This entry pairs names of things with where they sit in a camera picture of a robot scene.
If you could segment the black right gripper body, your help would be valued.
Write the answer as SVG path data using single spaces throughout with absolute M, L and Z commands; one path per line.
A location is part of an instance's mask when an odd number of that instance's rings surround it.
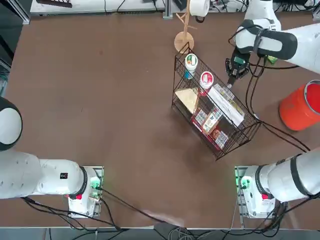
M 226 72 L 240 73 L 249 64 L 250 53 L 241 53 L 237 48 L 232 52 L 230 58 L 226 58 Z

